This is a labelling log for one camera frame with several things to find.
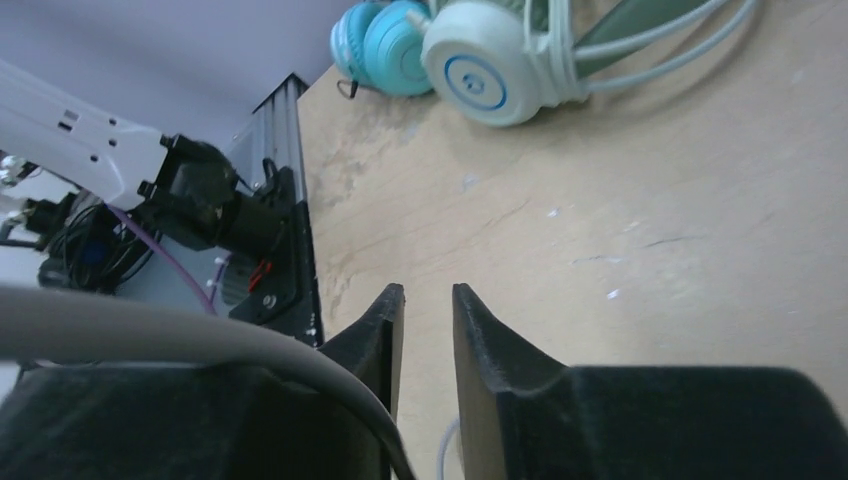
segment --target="wooden table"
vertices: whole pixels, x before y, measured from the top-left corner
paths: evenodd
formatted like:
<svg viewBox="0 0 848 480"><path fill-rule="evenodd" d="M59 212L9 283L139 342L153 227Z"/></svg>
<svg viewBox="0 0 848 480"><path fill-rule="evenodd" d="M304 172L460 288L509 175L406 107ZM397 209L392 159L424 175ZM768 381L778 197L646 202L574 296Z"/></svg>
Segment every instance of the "wooden table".
<svg viewBox="0 0 848 480"><path fill-rule="evenodd" d="M434 96L347 101L335 69L301 98L324 321L406 287L421 478L457 413L455 282L567 364L790 366L848 412L848 2L762 3L684 70L516 128Z"/></svg>

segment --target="black metal bracket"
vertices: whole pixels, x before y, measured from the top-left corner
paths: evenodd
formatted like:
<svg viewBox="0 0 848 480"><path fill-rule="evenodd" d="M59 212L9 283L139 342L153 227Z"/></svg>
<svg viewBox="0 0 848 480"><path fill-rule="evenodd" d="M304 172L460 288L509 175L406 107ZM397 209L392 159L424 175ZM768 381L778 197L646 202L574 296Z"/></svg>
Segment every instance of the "black metal bracket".
<svg viewBox="0 0 848 480"><path fill-rule="evenodd" d="M263 161L266 183L254 198L286 218L279 244L260 260L255 284L230 318L268 327L318 347L324 343L312 231L306 202L295 199L294 172Z"/></svg>
<svg viewBox="0 0 848 480"><path fill-rule="evenodd" d="M800 373L567 367L453 290L465 478L848 478L848 435Z"/></svg>
<svg viewBox="0 0 848 480"><path fill-rule="evenodd" d="M403 287L389 285L318 351L394 417ZM41 368L0 408L0 478L390 480L337 400L262 367Z"/></svg>

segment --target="white cable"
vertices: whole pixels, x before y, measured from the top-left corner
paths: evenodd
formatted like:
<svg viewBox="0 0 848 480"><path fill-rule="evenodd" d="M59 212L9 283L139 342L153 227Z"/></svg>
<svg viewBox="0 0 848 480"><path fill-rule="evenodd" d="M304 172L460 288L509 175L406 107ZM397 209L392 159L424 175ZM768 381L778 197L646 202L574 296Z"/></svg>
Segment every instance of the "white cable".
<svg viewBox="0 0 848 480"><path fill-rule="evenodd" d="M400 480L415 474L391 415L341 365L246 322L98 295L0 286L0 360L260 365L337 400L373 433Z"/></svg>
<svg viewBox="0 0 848 480"><path fill-rule="evenodd" d="M660 38L671 35L678 30L682 30L694 24L698 20L701 20L716 11L719 7L727 3L727 1L728 0L710 0L686 15L678 17L676 20L665 23L659 27L652 28L636 35L631 35L620 40L578 48L575 52L575 58L578 61L593 60L597 58L612 57L622 53L630 53L634 50L650 45Z"/></svg>
<svg viewBox="0 0 848 480"><path fill-rule="evenodd" d="M448 425L447 430L445 430L445 433L442 434L442 439L439 441L439 456L436 460L437 480L445 480L445 458L448 454L448 445L457 431L459 431L459 417L453 419L450 425Z"/></svg>
<svg viewBox="0 0 848 480"><path fill-rule="evenodd" d="M728 21L721 29L719 29L719 31L713 34L712 37L708 38L692 50L689 50L688 52L678 57L675 57L674 59L669 60L668 62L663 63L662 65L658 65L650 70L646 70L641 73L612 78L609 80L588 82L586 83L586 88L590 92L618 90L622 88L632 87L640 83L645 83L661 75L665 75L666 73L677 70L683 65L686 65L692 60L695 60L701 55L707 53L709 50L712 50L713 47L715 47L722 40L727 38L727 36L730 35L733 30L735 30L736 27L738 27L743 21L745 21L748 15L750 15L754 11L754 8L757 6L757 1L758 0L745 0L745 4L739 8L739 11L736 12L736 15L734 15L734 17L730 21Z"/></svg>

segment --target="purple cable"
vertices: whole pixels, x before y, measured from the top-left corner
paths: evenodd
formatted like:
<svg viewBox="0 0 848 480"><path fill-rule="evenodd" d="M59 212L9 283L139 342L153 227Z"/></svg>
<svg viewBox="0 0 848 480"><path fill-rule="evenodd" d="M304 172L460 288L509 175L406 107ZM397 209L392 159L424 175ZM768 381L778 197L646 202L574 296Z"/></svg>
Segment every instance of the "purple cable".
<svg viewBox="0 0 848 480"><path fill-rule="evenodd" d="M218 312L215 311L215 306L212 305L212 302L206 296L206 292L204 292L203 289L200 288L200 285L198 285L194 278L191 277L191 274L188 273L182 265L180 265L180 262L178 262L174 257L172 257L167 250L162 248L162 245L159 245L159 242L154 240L149 233L145 232L143 228L141 228L137 223L135 223L129 217L129 215L127 215L126 212L111 205L106 205L106 208L111 210L112 213L115 214L116 217L118 217L118 220L120 220L121 223L126 225L127 228L129 228L130 231L133 232L136 237L140 238L141 241L144 242L148 247L150 247L151 250L161 255L162 258L164 258L165 261L168 262L168 264L173 267L174 270L176 270L177 275L179 275L180 278L183 279L186 285L188 285L188 287L191 289L192 293L194 293L197 299L200 300L200 304L203 306L203 310L205 310L206 313L210 315L218 315Z"/></svg>

